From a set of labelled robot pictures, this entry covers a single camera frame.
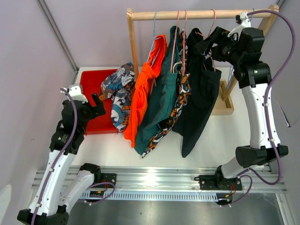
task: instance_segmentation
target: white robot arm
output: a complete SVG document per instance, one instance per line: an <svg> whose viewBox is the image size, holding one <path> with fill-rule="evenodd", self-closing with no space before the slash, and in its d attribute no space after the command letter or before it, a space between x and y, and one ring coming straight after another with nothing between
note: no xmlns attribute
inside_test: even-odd
<svg viewBox="0 0 300 225"><path fill-rule="evenodd" d="M63 182L67 175L90 120L105 114L103 103L96 94L92 95L96 106L93 107L83 95L78 84L62 89L67 93L68 100L63 102L62 120L58 123L52 136L49 160L46 172L38 192L26 210L21 210L18 220L26 225L57 225L67 224L68 216L82 193L92 184L101 182L100 167L84 164L70 186L61 193Z"/></svg>
<svg viewBox="0 0 300 225"><path fill-rule="evenodd" d="M236 21L240 25L231 32L216 27L213 33L196 47L203 56L208 55L211 50L214 60L227 61L233 65L234 76L239 82L248 110L250 145L237 147L236 157L219 166L215 175L196 177L195 180L200 182L203 190L230 191L230 184L234 184L237 190L241 190L239 174L252 166L264 165L276 159L273 144L280 157L288 154L288 147L281 145L275 128L271 89L267 96L268 103L264 104L264 95L272 77L268 64L259 60L264 43L263 31L251 28L247 12L236 16ZM271 140L267 130L268 123L272 131Z"/></svg>

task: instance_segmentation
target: blue hanger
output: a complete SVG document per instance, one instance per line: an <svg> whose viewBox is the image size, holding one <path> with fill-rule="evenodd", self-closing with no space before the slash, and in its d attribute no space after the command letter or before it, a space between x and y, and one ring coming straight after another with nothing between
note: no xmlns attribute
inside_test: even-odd
<svg viewBox="0 0 300 225"><path fill-rule="evenodd" d="M156 29L156 16L158 14L158 10L155 12L155 16L154 16L154 28L153 28L153 42L152 42L152 45L151 45L151 49L150 49L150 52L149 52L149 55L148 55L148 58L147 58L147 62L149 61L149 58L150 58L150 55L151 55L151 51L153 50L153 47L154 47L154 42L155 40L159 39L159 38L155 38L155 29Z"/></svg>

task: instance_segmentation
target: cable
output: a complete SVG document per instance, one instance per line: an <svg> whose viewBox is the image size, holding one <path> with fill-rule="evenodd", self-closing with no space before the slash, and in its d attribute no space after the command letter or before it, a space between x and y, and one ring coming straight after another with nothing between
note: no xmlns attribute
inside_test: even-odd
<svg viewBox="0 0 300 225"><path fill-rule="evenodd" d="M108 190L108 184L105 184L105 189L104 191L107 191Z"/></svg>
<svg viewBox="0 0 300 225"><path fill-rule="evenodd" d="M232 195L234 195L235 193L236 193L236 189L235 189L235 186L234 186L234 184L232 183L231 185L230 185L232 188L233 188L233 190L234 190L234 193L232 194Z"/></svg>
<svg viewBox="0 0 300 225"><path fill-rule="evenodd" d="M228 205L223 205L223 206L229 206L229 207L231 207L232 205L237 204L238 202L242 201L242 200L249 194L249 192L250 192L250 190L251 190L251 188L252 188L252 185L253 185L252 177L250 177L250 176L247 175L247 174L242 175L242 176L240 176L240 177L241 177L241 178L242 178L242 177L248 177L248 178L250 179L250 185L249 185L249 188L248 188L247 192L246 192L240 199L238 199L238 200L236 200L236 201L234 201L234 202L232 202L232 203L230 203L230 204L228 204Z"/></svg>
<svg viewBox="0 0 300 225"><path fill-rule="evenodd" d="M281 164L279 153L277 151L277 147L275 146L275 143L272 141L273 140L273 136L272 136L272 130L271 130L271 125L270 125L269 110L268 110L268 106L267 106L268 105L267 104L268 103L268 94L269 94L269 91L270 91L271 87L273 86L274 82L277 80L279 74L286 67L287 63L290 61L290 59L291 59L291 57L293 55L293 52L295 50L295 45L296 45L296 35L295 35L295 31L294 31L294 28L293 28L291 22L284 15L282 15L281 13L276 12L276 11L271 11L271 10L259 10L259 11L248 13L248 15L254 15L254 14L258 14L258 13L272 13L272 14L275 14L275 15L279 16L289 26L289 28L291 30L291 34L292 34L292 47L291 47L291 51L290 51L288 57L286 58L285 62L281 66L281 68L277 71L277 73L273 77L273 80L268 85L268 87L266 89L266 92L264 94L264 100L263 100L263 103L265 105L264 109L265 109L265 114L266 114L266 124L267 124L267 130L268 130L268 134L269 134L269 140L270 140L271 145L272 145L272 147L274 149L274 152L275 152L275 155L276 155L277 164L278 164L278 177L277 177L277 180L275 182L268 182L261 175L259 175L258 172L256 172L252 168L249 168L249 169L246 169L246 170L242 171L239 175L242 175L242 174L246 173L248 170L251 170L262 182L264 182L266 184L269 184L269 185L276 185L276 184L278 184L280 182L281 177L282 177L282 164Z"/></svg>
<svg viewBox="0 0 300 225"><path fill-rule="evenodd" d="M101 183L98 183L98 184L93 184L93 185L89 186L89 188L93 188L93 187L96 187L96 186L99 186L99 185L103 185L103 184L111 185L111 186L113 187L112 192L111 192L108 196L106 196L106 197L100 199L99 201L96 201L96 202L88 202L88 201L84 200L84 203L88 203L89 205L96 205L96 204L98 204L98 203L100 203L100 202L103 202L105 199L109 198L109 197L115 192L116 186L114 185L114 183L111 183L111 182L101 182Z"/></svg>
<svg viewBox="0 0 300 225"><path fill-rule="evenodd" d="M76 127L77 127L77 109L76 109L76 106L75 106L75 102L72 99L72 97L70 96L70 94L65 89L61 88L60 90L63 91L66 94L66 96L70 99L71 105L72 105L73 110L74 110L74 125L73 125L72 133L71 133L68 141L66 142L66 144L64 145L64 147L60 150L59 154L57 155L57 157L53 161L52 166L50 167L51 171L49 171L49 173L48 173L48 175L47 175L47 177L45 179L45 182L43 184L43 187L41 189L41 193L40 193L38 201L37 201L37 205L41 204L42 199L43 199L43 195L44 195L44 192L45 192L45 189L46 189L46 186L47 186L48 181L49 181L50 176L51 176L51 173L53 172L53 170L54 170L54 168L55 168L55 166L57 164L57 161L59 160L60 156L65 152L66 148L71 143L71 141L72 141L72 139L74 137L75 131L76 131ZM38 208L39 207L37 206L36 209L34 210L34 213L33 213L33 216L32 216L32 220L31 220L31 225L34 225L34 222L36 220L36 216L38 214Z"/></svg>

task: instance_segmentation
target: wooden base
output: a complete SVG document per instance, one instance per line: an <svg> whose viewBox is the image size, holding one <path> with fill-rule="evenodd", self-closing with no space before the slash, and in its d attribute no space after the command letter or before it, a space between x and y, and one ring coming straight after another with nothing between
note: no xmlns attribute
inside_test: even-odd
<svg viewBox="0 0 300 225"><path fill-rule="evenodd" d="M211 113L212 116L233 114L234 107L233 107L233 102L231 100L231 97L228 96L226 101L222 100L222 95L225 90L227 90L227 82L226 82L226 80L221 79L219 96L217 98L215 107L212 110L212 113Z"/></svg>

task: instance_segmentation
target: clothes hanger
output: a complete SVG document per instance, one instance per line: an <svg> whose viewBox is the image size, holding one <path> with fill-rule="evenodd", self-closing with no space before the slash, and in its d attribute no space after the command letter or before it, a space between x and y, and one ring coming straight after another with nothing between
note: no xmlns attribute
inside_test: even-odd
<svg viewBox="0 0 300 225"><path fill-rule="evenodd" d="M174 37L174 44L173 44L173 52L172 52L172 61L171 61L170 73L172 72L172 68L173 68L173 60L174 60L174 52L175 52L176 36L177 36L177 30L178 30L179 14L180 14L180 11L178 10L177 23L176 23L176 30L175 30L175 37Z"/></svg>
<svg viewBox="0 0 300 225"><path fill-rule="evenodd" d="M158 12L159 12L159 10L157 10L157 11L155 12L155 15L154 15L153 42L152 42L151 49L150 49L150 52L149 52L149 55L148 55L148 58L147 58L147 62L149 61L151 52L152 52L152 50L153 50L153 48L154 48L154 42L155 42L156 40L158 40L158 39L161 38L161 37L156 38L156 34L155 34L155 33L156 33L156 32L155 32L155 30L156 30L156 16L157 16ZM156 57L157 57L159 51L157 52L156 56L154 57L154 59L153 59L153 61L152 61L152 65L154 64L154 62L155 62L155 60L156 60Z"/></svg>
<svg viewBox="0 0 300 225"><path fill-rule="evenodd" d="M213 28L213 26L215 25L215 22L216 22L216 18L217 18L216 11L215 11L215 9L211 9L211 10L214 12L214 22L212 23L212 26L210 27L210 31L209 31L209 33L208 33L208 36L205 36L205 35L203 35L203 34L201 34L201 33L199 33L199 32L196 31L196 34L201 35L201 36L204 37L204 38L209 37L209 35L210 35L210 33L211 33L211 30L212 30L212 28ZM214 60L212 59L211 56L210 56L210 58L211 58L211 61L212 61L212 65L213 65L213 68L214 68L214 72L215 72L215 71L216 71L216 65L215 65L215 62L214 62Z"/></svg>
<svg viewBox="0 0 300 225"><path fill-rule="evenodd" d="M188 11L187 10L185 10L186 11L186 20L185 20L185 23L184 23L184 30L183 30L183 75L185 74L185 63L186 63L186 58L185 58L185 56L186 56L186 51L185 51L185 46L186 46L186 40L185 40L185 38L186 38L186 26L187 26L187 20L188 20ZM175 50L175 42L176 42L176 34L177 34L177 28L178 28L178 20L179 20L179 10L178 10L178 18L177 18L177 27L176 27L176 30L175 30L175 40L174 40L174 46L173 46L173 53L172 53L172 62L171 62L171 70L172 70L172 72L174 73L174 70L175 70L175 66L177 65L177 64L180 64L180 62L176 62L175 64L174 64L174 66L172 66L172 63L173 63L173 58L174 58L174 50Z"/></svg>
<svg viewBox="0 0 300 225"><path fill-rule="evenodd" d="M156 33L156 32L155 32L155 29L156 29L156 16L157 16L158 12L159 12L159 10L157 10L157 11L155 12L155 15L154 15L153 42L152 42L151 49L150 49L150 52L149 52L149 55L148 55L148 58L147 58L147 62L149 61L151 52L152 52L153 47L154 47L154 42L155 42L155 40L158 40L158 39L161 38L161 37L158 37L158 38L155 37L155 35L156 35L156 34L155 34L155 33ZM159 50L158 50L156 56L155 56L154 59L152 60L151 67L153 66L153 64L154 64L154 62L155 62L155 60L156 60L156 58L157 58L159 52L160 52L160 48L159 48ZM152 82L152 86L151 86L151 90L150 90L150 95L151 95L151 93L152 93L153 84L156 86L156 80L155 80L155 78L153 79L153 82Z"/></svg>

